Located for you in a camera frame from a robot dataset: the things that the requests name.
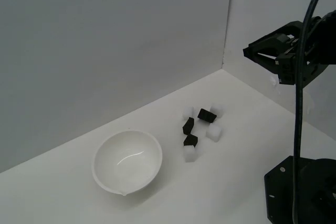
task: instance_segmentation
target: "white wall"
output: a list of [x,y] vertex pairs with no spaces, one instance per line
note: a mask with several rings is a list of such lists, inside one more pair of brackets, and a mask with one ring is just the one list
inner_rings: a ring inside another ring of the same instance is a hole
[[220,69],[228,3],[0,0],[0,172]]
[[[285,108],[294,111],[295,87],[273,87],[277,76],[244,58],[249,43],[294,20],[303,20],[310,0],[231,0],[223,68]],[[336,0],[320,0],[315,15],[336,9]],[[336,139],[336,66],[329,66],[305,88],[306,120]]]

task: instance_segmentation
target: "white bowl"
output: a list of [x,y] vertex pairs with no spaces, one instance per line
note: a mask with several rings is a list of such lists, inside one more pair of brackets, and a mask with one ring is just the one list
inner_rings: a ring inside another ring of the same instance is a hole
[[92,174],[101,188],[125,196],[148,185],[161,163],[161,146],[154,136],[123,131],[99,146],[93,157]]

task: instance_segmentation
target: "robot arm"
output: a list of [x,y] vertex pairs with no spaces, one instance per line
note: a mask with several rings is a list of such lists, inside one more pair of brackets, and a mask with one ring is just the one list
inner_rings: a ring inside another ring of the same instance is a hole
[[[302,22],[295,21],[249,44],[244,56],[277,74],[280,84],[295,84],[296,53]],[[308,85],[328,65],[336,63],[336,10],[315,17],[307,40],[303,84]]]

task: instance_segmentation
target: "cube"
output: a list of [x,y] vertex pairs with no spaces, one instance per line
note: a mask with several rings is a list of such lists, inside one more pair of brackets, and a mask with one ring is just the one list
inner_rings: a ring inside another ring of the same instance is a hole
[[217,126],[216,124],[211,123],[206,130],[205,136],[210,138],[214,142],[218,142],[221,137],[222,128]]
[[188,120],[189,118],[194,117],[194,107],[185,107],[182,113],[182,117],[184,120]]
[[186,121],[186,123],[182,127],[183,134],[184,135],[189,135],[191,133],[191,130],[194,127],[194,124],[195,124],[195,120],[193,118],[189,118],[188,121]]
[[186,137],[186,139],[184,140],[183,142],[183,145],[184,146],[187,146],[187,145],[193,145],[194,147],[196,147],[196,144],[198,143],[198,137],[197,136],[194,136],[192,134],[188,135]]
[[193,145],[186,145],[183,147],[184,160],[188,162],[194,162],[197,158],[196,150]]
[[213,123],[217,115],[205,109],[201,109],[197,117],[205,122]]
[[223,108],[222,105],[220,105],[218,103],[212,103],[211,108],[210,108],[210,112],[217,115],[217,118],[221,118],[224,114],[224,108]]

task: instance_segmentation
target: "black cable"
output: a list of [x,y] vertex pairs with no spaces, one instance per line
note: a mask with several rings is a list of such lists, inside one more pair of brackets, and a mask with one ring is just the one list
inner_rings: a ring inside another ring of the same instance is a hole
[[301,152],[301,131],[302,131],[302,105],[303,105],[303,64],[306,52],[306,42],[309,32],[309,25],[316,8],[318,0],[311,0],[303,21],[299,37],[298,52],[296,56],[296,109],[295,109],[295,133],[294,133],[294,154],[293,154],[293,223],[298,224],[299,205],[299,159]]

